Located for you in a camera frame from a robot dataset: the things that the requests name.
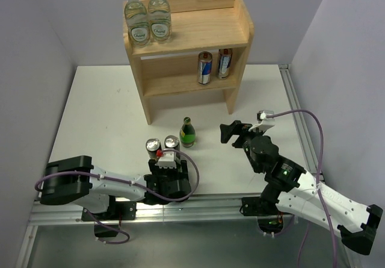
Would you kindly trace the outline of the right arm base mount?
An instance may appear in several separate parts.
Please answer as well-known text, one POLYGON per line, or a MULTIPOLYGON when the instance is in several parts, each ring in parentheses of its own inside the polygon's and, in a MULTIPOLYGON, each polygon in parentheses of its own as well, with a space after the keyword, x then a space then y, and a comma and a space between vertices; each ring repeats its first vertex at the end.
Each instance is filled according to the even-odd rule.
POLYGON ((244 217, 255 217, 259 233, 264 237, 278 237, 297 221, 294 215, 279 211, 275 205, 265 203, 259 196, 241 198, 239 212, 244 217))

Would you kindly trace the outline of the green glass bottle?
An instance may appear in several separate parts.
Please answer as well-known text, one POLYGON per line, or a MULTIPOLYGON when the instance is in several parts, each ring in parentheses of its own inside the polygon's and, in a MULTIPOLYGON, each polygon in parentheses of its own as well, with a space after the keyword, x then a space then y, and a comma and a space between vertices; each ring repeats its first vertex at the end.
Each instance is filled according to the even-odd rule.
POLYGON ((179 140, 180 143, 186 148, 192 147, 195 143, 196 131, 192 126, 191 119, 189 117, 185 117, 183 119, 183 125, 179 132, 179 140))

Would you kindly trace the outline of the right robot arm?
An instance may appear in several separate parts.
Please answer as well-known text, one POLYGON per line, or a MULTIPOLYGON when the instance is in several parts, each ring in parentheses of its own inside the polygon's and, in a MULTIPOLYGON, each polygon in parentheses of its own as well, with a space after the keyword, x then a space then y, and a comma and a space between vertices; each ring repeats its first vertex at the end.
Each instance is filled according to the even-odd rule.
POLYGON ((383 214, 379 206, 364 205, 338 193, 304 167, 279 154, 265 130, 239 120, 221 124, 221 142, 237 136, 232 146, 241 148, 255 173, 265 175, 260 196, 242 199, 244 216, 293 214, 319 225, 342 240, 350 250, 369 255, 383 214))

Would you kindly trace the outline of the silver blue energy can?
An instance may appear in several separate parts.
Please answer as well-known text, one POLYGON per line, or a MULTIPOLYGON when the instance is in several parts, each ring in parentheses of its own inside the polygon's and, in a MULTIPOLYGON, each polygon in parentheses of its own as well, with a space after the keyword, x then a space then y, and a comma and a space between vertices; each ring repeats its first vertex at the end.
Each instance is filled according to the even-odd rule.
POLYGON ((229 76, 232 55, 233 50, 231 48, 220 49, 218 51, 217 76, 219 79, 226 79, 229 76))
POLYGON ((207 51, 199 53, 198 57, 198 83, 209 84, 212 70, 212 54, 207 51))

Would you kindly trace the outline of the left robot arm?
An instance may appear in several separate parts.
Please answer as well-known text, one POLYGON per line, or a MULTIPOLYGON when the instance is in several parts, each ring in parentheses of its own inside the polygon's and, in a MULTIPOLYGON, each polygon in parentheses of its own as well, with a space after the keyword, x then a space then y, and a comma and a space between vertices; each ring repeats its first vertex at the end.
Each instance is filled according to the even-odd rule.
POLYGON ((117 198, 146 205, 167 205, 188 199, 193 188, 187 162, 174 152, 162 153, 148 161, 147 175, 127 177, 92 164, 90 156, 82 155, 51 162, 45 175, 35 184, 43 205, 76 204, 111 219, 117 212, 117 198))

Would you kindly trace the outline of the black can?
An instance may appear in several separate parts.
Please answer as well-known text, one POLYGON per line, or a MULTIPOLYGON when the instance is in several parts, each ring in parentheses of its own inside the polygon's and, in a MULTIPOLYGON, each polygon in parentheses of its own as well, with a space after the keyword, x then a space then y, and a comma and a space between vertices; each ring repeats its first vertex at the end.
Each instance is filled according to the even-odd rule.
POLYGON ((166 149, 175 149, 180 150, 180 141, 176 136, 169 135, 166 136, 164 140, 164 146, 166 149))
POLYGON ((151 138, 146 141, 146 151, 151 160, 157 161, 162 156, 162 145, 160 139, 151 138))

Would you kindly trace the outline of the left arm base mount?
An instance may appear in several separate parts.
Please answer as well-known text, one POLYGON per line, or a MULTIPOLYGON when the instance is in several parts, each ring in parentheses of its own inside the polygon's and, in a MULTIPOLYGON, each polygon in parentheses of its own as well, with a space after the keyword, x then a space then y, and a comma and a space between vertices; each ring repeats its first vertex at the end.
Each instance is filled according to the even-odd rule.
POLYGON ((130 236, 121 230, 122 223, 124 220, 134 220, 136 210, 135 202, 116 201, 115 198, 110 198, 109 201, 102 202, 100 205, 88 204, 82 207, 81 220, 94 223, 94 236, 98 240, 114 244, 112 238, 123 234, 126 239, 118 241, 117 244, 125 243, 130 236))

